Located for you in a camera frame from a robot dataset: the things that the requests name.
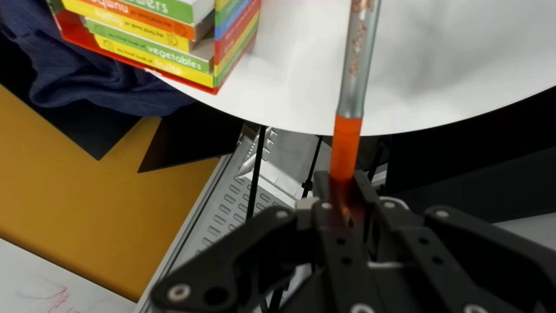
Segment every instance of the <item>green book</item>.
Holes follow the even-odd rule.
[[[202,23],[212,11],[214,0],[124,0],[155,15],[178,20],[186,25]]]
[[[93,20],[86,20],[86,27],[89,29],[91,34],[96,34],[99,37],[120,43],[120,44],[134,48],[134,49],[141,49],[148,55],[159,56],[162,60],[169,60],[172,63],[193,69],[202,74],[212,74],[211,60],[197,58],[193,55],[183,55],[183,53],[169,49],[166,46],[159,46],[155,43],[134,37],[131,34],[119,32],[115,29],[96,23]]]

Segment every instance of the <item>white table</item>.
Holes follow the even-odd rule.
[[[263,0],[256,48],[218,96],[258,124],[332,135],[350,0]],[[471,119],[556,86],[555,0],[384,0],[364,135]]]

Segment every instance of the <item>stack of books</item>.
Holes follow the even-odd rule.
[[[212,91],[223,86],[254,43],[261,13],[261,0],[49,0],[49,4],[58,20],[60,11],[79,16],[80,27],[96,44],[89,49],[126,58],[132,65],[171,74]]]

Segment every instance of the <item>navy blue cloth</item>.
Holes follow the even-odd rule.
[[[47,0],[0,0],[0,30],[32,60],[32,105],[91,102],[136,117],[166,117],[197,103],[153,76],[66,44]]]

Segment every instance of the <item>screw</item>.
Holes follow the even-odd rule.
[[[190,295],[192,295],[192,288],[186,284],[179,284],[169,291],[169,302],[181,303],[181,302],[186,302],[190,298]]]
[[[277,218],[278,218],[278,220],[285,220],[285,218],[289,218],[289,213],[278,211],[278,213],[277,213]]]
[[[468,305],[464,309],[464,313],[489,313],[483,307],[478,307],[478,305]]]
[[[384,202],[384,208],[386,209],[397,209],[397,204],[395,202]]]
[[[450,215],[447,211],[437,211],[437,216],[442,218],[442,220],[449,220]]]
[[[350,313],[376,313],[376,310],[360,303],[360,305],[351,307]]]

